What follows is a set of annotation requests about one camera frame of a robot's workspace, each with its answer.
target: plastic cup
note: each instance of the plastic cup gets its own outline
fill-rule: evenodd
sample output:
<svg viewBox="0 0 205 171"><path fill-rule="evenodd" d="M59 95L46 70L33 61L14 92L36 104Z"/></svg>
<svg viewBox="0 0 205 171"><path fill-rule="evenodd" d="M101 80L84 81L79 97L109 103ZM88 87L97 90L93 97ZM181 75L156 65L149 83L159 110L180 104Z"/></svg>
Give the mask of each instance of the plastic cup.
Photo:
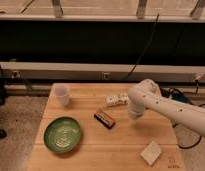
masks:
<svg viewBox="0 0 205 171"><path fill-rule="evenodd" d="M58 84L54 87L54 94L62 106L69 104L69 87Z"/></svg>

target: white object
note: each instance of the white object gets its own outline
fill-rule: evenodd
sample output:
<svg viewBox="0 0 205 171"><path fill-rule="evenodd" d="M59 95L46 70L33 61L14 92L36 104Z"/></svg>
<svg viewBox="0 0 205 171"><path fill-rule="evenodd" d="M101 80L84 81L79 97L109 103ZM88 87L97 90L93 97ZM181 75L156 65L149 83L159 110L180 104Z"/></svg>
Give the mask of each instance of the white object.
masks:
<svg viewBox="0 0 205 171"><path fill-rule="evenodd" d="M162 154L162 149L156 142L152 141L141 153L142 158L152 166Z"/></svg>
<svg viewBox="0 0 205 171"><path fill-rule="evenodd" d="M62 106L69 104L69 87L64 84L57 84L54 86L54 95L59 100Z"/></svg>
<svg viewBox="0 0 205 171"><path fill-rule="evenodd" d="M112 94L107 96L107 106L116 106L127 104L128 95L126 93Z"/></svg>
<svg viewBox="0 0 205 171"><path fill-rule="evenodd" d="M128 110L133 119L143 115L150 108L205 137L205 109L155 94L157 84L144 80L128 92Z"/></svg>

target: black wall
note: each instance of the black wall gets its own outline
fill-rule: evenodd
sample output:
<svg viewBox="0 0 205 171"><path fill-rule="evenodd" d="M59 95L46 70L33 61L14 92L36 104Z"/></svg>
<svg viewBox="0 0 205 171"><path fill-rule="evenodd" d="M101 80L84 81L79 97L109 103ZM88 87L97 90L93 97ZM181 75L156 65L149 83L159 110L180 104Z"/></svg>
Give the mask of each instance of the black wall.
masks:
<svg viewBox="0 0 205 171"><path fill-rule="evenodd" d="M0 60L133 64L153 24L0 21ZM141 64L205 66L205 23L157 23Z"/></svg>

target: wooden tabletop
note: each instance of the wooden tabletop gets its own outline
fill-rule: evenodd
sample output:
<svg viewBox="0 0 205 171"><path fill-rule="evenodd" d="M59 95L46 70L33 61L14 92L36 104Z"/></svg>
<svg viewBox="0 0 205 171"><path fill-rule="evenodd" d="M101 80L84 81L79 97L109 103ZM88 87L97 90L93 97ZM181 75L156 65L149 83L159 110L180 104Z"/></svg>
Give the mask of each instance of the wooden tabletop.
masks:
<svg viewBox="0 0 205 171"><path fill-rule="evenodd" d="M70 88L70 103L61 106L51 91L30 157L29 171L186 170L172 124L167 118L146 110L142 118L132 121L126 105L106 107L107 95L127 93L134 84L65 85ZM100 108L115 119L116 125L111 130L93 117ZM69 153L57 155L45 147L43 134L48 124L61 116L75 118L82 127L83 138ZM163 150L153 166L140 157L151 141Z"/></svg>

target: floor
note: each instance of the floor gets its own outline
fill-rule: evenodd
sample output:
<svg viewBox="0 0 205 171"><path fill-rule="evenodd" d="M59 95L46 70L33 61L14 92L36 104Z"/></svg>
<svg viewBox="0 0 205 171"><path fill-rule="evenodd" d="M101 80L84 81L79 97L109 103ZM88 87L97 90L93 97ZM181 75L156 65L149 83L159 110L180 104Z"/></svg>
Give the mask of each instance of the floor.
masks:
<svg viewBox="0 0 205 171"><path fill-rule="evenodd" d="M0 171L26 170L46 102L47 97L10 96L0 106L0 127L8 133L7 138L0 140ZM175 131L182 146L198 138L182 126ZM205 171L205 139L197 147L181 153L188 171Z"/></svg>

